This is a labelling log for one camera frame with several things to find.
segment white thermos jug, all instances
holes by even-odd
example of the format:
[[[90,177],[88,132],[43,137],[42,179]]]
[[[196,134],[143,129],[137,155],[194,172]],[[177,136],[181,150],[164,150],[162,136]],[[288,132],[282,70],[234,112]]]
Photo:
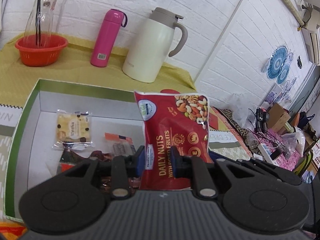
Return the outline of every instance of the white thermos jug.
[[[145,83],[155,81],[168,55],[175,27],[181,29],[182,37],[169,57],[176,55],[187,41],[188,31],[178,19],[183,17],[160,7],[152,11],[130,46],[122,68],[126,75]]]

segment orange cloth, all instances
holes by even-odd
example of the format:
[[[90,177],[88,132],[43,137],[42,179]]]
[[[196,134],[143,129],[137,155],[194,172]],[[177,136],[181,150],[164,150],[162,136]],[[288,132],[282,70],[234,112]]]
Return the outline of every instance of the orange cloth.
[[[294,119],[291,121],[290,125],[291,126],[298,126],[299,123],[299,118],[300,118],[300,113],[297,113]]]
[[[27,228],[13,222],[0,222],[0,233],[7,240],[16,240],[27,231]]]

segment green box edge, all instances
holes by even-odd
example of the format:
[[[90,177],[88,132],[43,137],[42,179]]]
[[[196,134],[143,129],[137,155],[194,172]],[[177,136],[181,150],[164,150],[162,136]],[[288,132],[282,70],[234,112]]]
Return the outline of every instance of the green box edge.
[[[23,131],[25,129],[31,108],[36,100],[36,96],[40,91],[111,99],[131,103],[135,102],[134,93],[131,91],[47,79],[39,79],[37,81],[36,85],[34,86],[33,90],[29,95],[29,98],[26,101],[25,106],[23,107],[21,116],[18,120],[16,129],[12,136],[12,143],[9,150],[4,183],[4,214],[7,218],[19,222],[21,222],[21,220],[15,217],[14,211],[14,181],[18,160],[18,152],[20,148]]]

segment snack bag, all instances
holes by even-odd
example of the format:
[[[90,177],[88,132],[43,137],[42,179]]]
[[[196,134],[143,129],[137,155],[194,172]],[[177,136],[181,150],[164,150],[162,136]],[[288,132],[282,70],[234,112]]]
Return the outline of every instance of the snack bag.
[[[97,158],[98,160],[102,162],[111,162],[112,158],[114,157],[113,154],[110,153],[102,153],[102,151],[93,151],[89,158]],[[59,161],[57,174],[67,171],[68,169],[71,169],[72,167],[76,166],[81,161],[85,160],[86,158],[81,157],[71,149],[64,149],[62,156]],[[140,178],[128,178],[131,194],[134,194],[135,191],[140,186]],[[102,177],[101,178],[101,186],[100,190],[105,193],[109,193],[111,189],[111,177]]]
[[[58,110],[54,146],[59,149],[72,148],[74,150],[84,150],[85,147],[92,146],[89,113],[67,113]]]
[[[134,155],[136,150],[130,137],[117,135],[113,133],[104,133],[107,141],[107,151],[113,156],[129,156]]]
[[[208,154],[209,103],[201,94],[134,93],[144,120],[145,170],[140,189],[175,190],[190,187],[190,180],[173,176],[170,147],[180,155]]]

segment air conditioner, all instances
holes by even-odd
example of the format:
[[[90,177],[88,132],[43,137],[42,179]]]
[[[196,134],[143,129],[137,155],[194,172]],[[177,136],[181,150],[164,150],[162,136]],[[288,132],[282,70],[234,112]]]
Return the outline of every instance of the air conditioner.
[[[303,21],[307,22],[301,31],[306,43],[309,60],[319,66],[320,46],[318,28],[320,27],[320,12],[308,7]]]

